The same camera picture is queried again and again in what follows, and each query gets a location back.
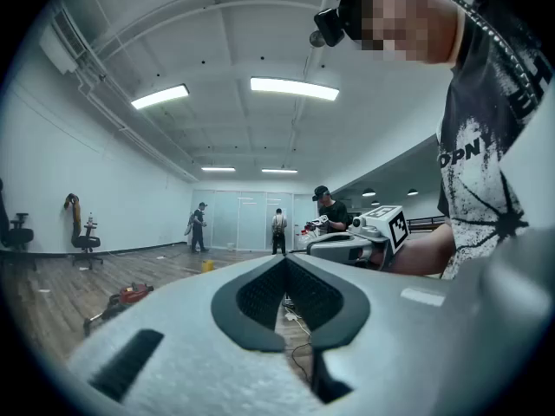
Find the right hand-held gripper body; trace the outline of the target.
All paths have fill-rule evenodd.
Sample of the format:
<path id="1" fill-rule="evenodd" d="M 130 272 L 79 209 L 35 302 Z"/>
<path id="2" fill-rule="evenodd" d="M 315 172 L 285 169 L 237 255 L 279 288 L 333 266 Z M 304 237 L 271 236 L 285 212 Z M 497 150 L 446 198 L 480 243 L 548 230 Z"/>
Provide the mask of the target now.
<path id="1" fill-rule="evenodd" d="M 388 268 L 409 235 L 407 221 L 399 205 L 381 205 L 354 217 L 349 232 L 371 242 L 368 265 L 373 270 Z"/>

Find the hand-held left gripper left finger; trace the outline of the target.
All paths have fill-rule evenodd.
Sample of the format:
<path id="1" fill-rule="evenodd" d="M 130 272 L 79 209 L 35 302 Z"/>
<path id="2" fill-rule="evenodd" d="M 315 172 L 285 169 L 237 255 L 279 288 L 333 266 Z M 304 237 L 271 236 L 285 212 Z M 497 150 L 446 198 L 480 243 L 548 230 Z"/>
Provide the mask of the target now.
<path id="1" fill-rule="evenodd" d="M 65 386 L 86 415 L 315 415 L 323 402 L 282 353 L 241 348 L 212 298 L 266 257 L 156 289 L 106 322 L 69 359 Z"/>

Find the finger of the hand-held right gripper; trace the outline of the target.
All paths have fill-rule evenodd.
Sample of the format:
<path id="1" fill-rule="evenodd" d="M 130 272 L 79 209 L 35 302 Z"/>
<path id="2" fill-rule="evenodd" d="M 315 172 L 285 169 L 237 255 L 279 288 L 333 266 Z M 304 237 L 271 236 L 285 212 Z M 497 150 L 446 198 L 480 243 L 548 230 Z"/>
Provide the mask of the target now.
<path id="1" fill-rule="evenodd" d="M 362 239 L 349 233 L 325 234 L 311 240 L 306 247 L 309 256 L 335 263 L 355 263 L 362 251 Z"/>

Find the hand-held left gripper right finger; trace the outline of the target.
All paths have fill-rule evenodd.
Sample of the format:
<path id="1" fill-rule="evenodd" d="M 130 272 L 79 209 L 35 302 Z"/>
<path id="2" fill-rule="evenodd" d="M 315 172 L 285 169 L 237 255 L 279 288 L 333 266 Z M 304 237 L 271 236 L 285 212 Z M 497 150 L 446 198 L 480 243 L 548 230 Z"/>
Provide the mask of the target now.
<path id="1" fill-rule="evenodd" d="M 286 289 L 311 332 L 312 392 L 333 414 L 463 411 L 464 332 L 482 268 L 453 281 L 289 255 Z"/>

